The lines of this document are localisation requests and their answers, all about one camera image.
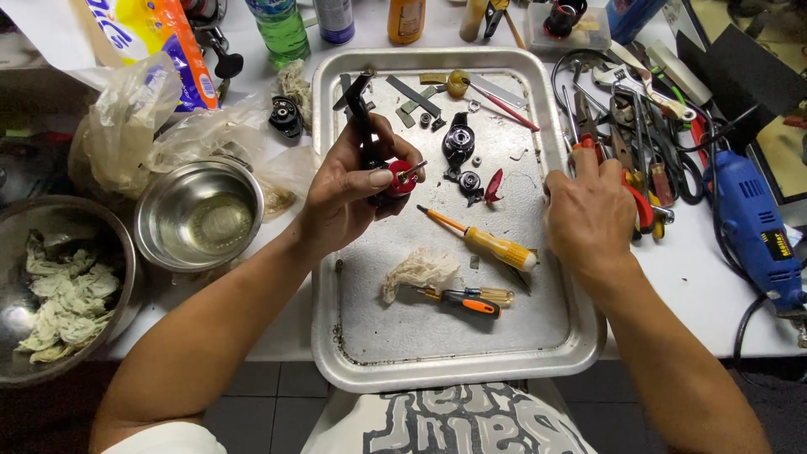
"tiled floor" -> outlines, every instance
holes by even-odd
[[[599,361],[554,382],[599,454],[666,452],[621,361]],[[204,424],[229,454],[297,454],[327,395],[328,382],[314,363],[244,363]]]

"forearm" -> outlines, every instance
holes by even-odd
[[[584,286],[610,322],[620,356],[667,444],[693,453],[770,452],[731,376],[661,301],[633,256],[619,269],[616,279]]]
[[[137,342],[98,410],[94,451],[157,422],[200,420],[314,265],[295,235],[281,233]]]

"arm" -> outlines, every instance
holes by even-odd
[[[411,164],[420,152],[389,122],[370,115],[385,159]],[[132,348],[112,379],[93,424],[90,452],[165,422],[201,423],[238,365],[326,255],[358,238],[374,218],[395,215],[406,200],[376,212],[366,197],[389,186],[389,170],[359,169],[349,125],[328,152],[305,207],[272,242],[163,317]],[[418,172],[420,181],[425,173]]]
[[[575,152],[577,178],[554,171],[545,191],[550,248],[611,324],[645,409],[667,444],[687,453],[771,452],[723,366],[656,294],[630,252],[636,208],[621,165]]]

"orange bottle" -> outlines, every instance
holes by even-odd
[[[394,44],[409,44],[423,34],[426,0],[391,0],[387,34]]]

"fingernail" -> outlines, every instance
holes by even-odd
[[[389,170],[375,170],[370,173],[372,187],[387,187],[392,183],[392,172]]]

